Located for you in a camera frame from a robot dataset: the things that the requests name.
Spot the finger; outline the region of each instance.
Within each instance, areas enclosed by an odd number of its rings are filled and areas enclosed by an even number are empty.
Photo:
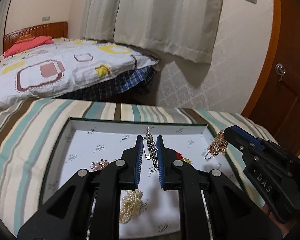
[[[288,221],[285,224],[281,224],[277,221],[277,219],[274,217],[273,213],[270,213],[269,218],[280,228],[281,232],[282,232],[282,236],[285,236],[287,233],[289,233],[289,231],[294,227],[294,225],[296,224],[296,220],[292,219],[290,221]]]
[[[267,204],[265,204],[265,205],[262,207],[262,211],[263,211],[267,216],[270,215],[270,208],[268,207]]]

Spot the wall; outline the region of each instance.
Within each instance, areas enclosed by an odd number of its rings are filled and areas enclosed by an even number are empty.
[[[262,69],[272,28],[273,0],[224,0],[211,67],[157,53],[161,73],[145,104],[240,113]]]
[[[72,0],[68,19],[68,38],[80,38],[80,27],[86,0]]]
[[[45,23],[67,21],[72,0],[11,0],[5,34]],[[42,17],[50,16],[50,21]]]

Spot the bed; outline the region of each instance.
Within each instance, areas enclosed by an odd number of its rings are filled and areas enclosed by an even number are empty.
[[[113,43],[67,38],[67,24],[53,23],[4,37],[4,51],[24,34],[52,36],[54,43],[0,56],[0,111],[24,98],[98,101],[151,87],[155,55]]]
[[[236,124],[255,137],[275,142],[265,128],[239,114],[52,98],[22,100],[0,112],[0,218],[15,235],[38,209],[51,153],[69,117],[132,123],[208,125],[213,136]],[[261,208],[263,199],[243,174],[245,164],[242,153],[229,145],[226,155],[219,155],[219,158],[230,164],[239,187]],[[220,169],[220,163],[216,162],[215,165],[210,169]],[[159,237],[162,240],[175,240],[180,239],[180,234]]]

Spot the striped blanket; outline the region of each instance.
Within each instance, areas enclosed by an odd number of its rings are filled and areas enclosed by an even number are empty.
[[[236,124],[255,137],[275,142],[265,128],[239,114],[51,98],[23,100],[0,112],[0,218],[15,235],[38,209],[47,162],[68,117],[205,123],[214,136]],[[263,199],[243,174],[240,151],[229,145],[225,158],[238,174],[242,190],[262,207]]]

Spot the red tassel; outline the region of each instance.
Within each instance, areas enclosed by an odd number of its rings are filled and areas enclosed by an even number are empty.
[[[182,155],[181,155],[181,153],[176,152],[176,154],[177,154],[177,159],[178,159],[178,160],[181,160],[181,159],[183,158]]]

